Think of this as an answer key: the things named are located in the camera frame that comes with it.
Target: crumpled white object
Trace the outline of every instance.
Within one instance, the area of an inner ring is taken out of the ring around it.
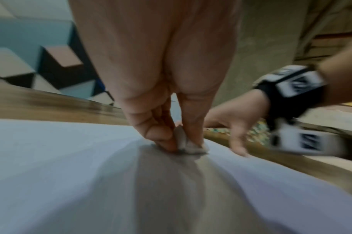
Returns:
[[[176,137],[178,149],[184,151],[185,153],[201,154],[207,153],[210,150],[204,142],[200,147],[189,140],[182,125],[179,125],[175,128],[174,135]]]

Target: concrete pillar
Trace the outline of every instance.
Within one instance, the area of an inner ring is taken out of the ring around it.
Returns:
[[[243,0],[243,7],[236,55],[214,106],[245,93],[260,76],[292,63],[308,0]]]

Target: wrist-mounted device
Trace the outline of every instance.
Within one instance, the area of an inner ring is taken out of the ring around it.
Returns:
[[[270,147],[301,155],[345,154],[340,136],[301,129],[295,119],[322,101],[326,81],[314,66],[290,65],[260,78],[255,89],[270,100],[266,117],[271,132]]]

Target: forearm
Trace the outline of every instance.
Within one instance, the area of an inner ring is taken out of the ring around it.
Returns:
[[[321,106],[352,101],[352,45],[319,64],[328,83]]]

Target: wrist strap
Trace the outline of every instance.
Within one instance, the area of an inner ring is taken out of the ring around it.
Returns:
[[[314,66],[290,65],[260,78],[270,100],[269,119],[291,120],[322,101],[326,82]]]

